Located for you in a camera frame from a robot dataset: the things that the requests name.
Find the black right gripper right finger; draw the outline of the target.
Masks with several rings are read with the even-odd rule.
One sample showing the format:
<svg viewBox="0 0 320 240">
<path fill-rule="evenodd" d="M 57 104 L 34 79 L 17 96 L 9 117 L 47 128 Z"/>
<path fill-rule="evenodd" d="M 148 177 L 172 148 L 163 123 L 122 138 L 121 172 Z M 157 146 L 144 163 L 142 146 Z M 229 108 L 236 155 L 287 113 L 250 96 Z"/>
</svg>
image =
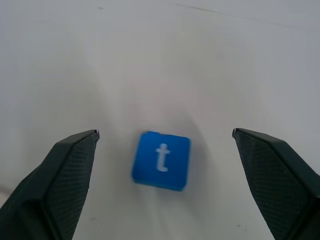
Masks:
<svg viewBox="0 0 320 240">
<path fill-rule="evenodd" d="M 276 240 L 320 238 L 320 176 L 284 140 L 232 131 L 246 180 Z"/>
</svg>

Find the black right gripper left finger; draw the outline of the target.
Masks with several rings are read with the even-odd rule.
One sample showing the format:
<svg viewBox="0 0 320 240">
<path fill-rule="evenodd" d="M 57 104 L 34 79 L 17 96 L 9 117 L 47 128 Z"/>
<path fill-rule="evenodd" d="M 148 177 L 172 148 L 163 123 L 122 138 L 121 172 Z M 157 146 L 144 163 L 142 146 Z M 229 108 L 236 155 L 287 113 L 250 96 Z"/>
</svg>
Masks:
<svg viewBox="0 0 320 240">
<path fill-rule="evenodd" d="M 88 190 L 99 131 L 57 142 L 0 208 L 2 240 L 71 240 Z"/>
</svg>

